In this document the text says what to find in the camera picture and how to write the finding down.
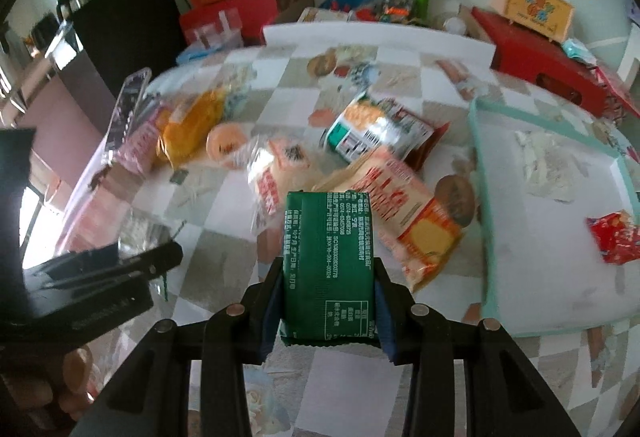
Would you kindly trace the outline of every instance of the red stool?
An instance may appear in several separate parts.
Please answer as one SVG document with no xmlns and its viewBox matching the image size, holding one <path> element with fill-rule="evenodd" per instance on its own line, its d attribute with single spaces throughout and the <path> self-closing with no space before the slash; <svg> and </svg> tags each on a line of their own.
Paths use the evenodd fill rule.
<svg viewBox="0 0 640 437">
<path fill-rule="evenodd" d="M 492 69 L 533 83 L 601 117 L 607 92 L 585 65 L 570 59 L 544 36 L 510 24 L 498 14 L 479 8 L 471 13 L 495 43 Z"/>
</svg>

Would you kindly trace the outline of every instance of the green snack package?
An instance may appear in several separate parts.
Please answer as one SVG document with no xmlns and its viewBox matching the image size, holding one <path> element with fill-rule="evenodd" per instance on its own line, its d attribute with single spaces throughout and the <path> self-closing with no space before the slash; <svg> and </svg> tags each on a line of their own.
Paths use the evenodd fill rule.
<svg viewBox="0 0 640 437">
<path fill-rule="evenodd" d="M 373 338 L 369 194 L 290 192 L 284 226 L 283 337 Z"/>
</svg>

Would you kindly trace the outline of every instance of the red and white package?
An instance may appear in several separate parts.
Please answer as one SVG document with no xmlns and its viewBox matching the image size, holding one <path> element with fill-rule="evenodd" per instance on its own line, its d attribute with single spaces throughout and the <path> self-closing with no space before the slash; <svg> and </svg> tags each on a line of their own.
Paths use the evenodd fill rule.
<svg viewBox="0 0 640 437">
<path fill-rule="evenodd" d="M 640 258 L 640 226 L 626 211 L 586 222 L 605 262 L 622 265 Z"/>
<path fill-rule="evenodd" d="M 303 140 L 286 136 L 256 136 L 228 156 L 230 164 L 246 168 L 256 204 L 254 233 L 282 220 L 290 191 L 310 191 L 323 177 L 319 157 Z"/>
</svg>

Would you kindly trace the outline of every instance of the window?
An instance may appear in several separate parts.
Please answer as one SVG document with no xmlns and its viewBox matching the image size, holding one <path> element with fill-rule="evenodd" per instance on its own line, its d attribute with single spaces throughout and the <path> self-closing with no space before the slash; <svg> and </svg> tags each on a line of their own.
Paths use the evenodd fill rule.
<svg viewBox="0 0 640 437">
<path fill-rule="evenodd" d="M 20 207 L 20 257 L 29 269 L 53 257 L 62 214 L 44 206 L 43 195 L 32 185 L 24 189 Z"/>
<path fill-rule="evenodd" d="M 0 67 L 0 96 L 8 96 L 9 91 L 11 91 L 11 84 L 6 74 L 4 74 L 2 67 Z"/>
</svg>

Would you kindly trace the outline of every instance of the blue gripper pad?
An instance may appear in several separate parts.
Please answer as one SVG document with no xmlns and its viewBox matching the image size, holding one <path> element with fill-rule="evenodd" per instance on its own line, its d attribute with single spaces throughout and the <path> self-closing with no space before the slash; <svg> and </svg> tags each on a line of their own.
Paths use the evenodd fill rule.
<svg viewBox="0 0 640 437">
<path fill-rule="evenodd" d="M 273 345 L 275 344 L 276 335 L 278 334 L 278 326 L 280 325 L 280 319 L 284 314 L 284 290 L 282 286 L 283 274 L 282 271 L 276 279 L 273 286 L 273 292 L 267 309 L 264 314 L 264 320 L 262 322 L 262 338 L 260 345 L 260 357 L 262 360 L 267 359 L 267 356 L 273 351 Z"/>
<path fill-rule="evenodd" d="M 374 300 L 376 302 L 376 329 L 380 346 L 389 361 L 395 363 L 398 357 L 398 345 L 396 344 L 396 331 L 391 318 L 391 312 L 386 305 L 382 286 L 378 280 L 374 283 Z"/>
</svg>

